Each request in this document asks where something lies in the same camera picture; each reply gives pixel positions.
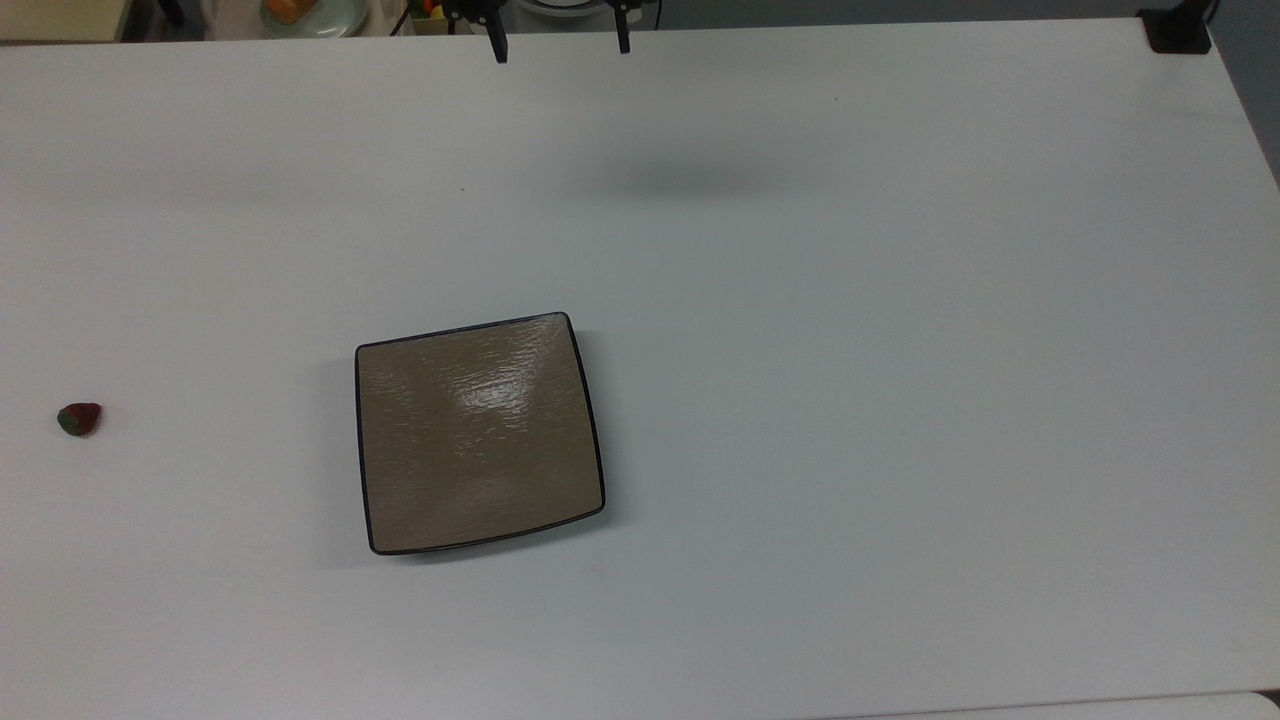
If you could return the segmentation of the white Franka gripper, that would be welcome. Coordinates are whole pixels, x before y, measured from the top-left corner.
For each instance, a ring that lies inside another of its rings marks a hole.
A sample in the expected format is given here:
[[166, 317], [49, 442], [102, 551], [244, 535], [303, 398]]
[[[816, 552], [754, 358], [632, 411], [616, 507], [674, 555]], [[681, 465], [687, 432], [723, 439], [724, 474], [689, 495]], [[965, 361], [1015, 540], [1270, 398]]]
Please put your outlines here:
[[442, 1], [447, 19], [483, 24], [495, 61], [506, 64], [504, 26], [603, 26], [614, 19], [620, 53], [631, 53], [628, 23], [639, 22], [660, 1]]

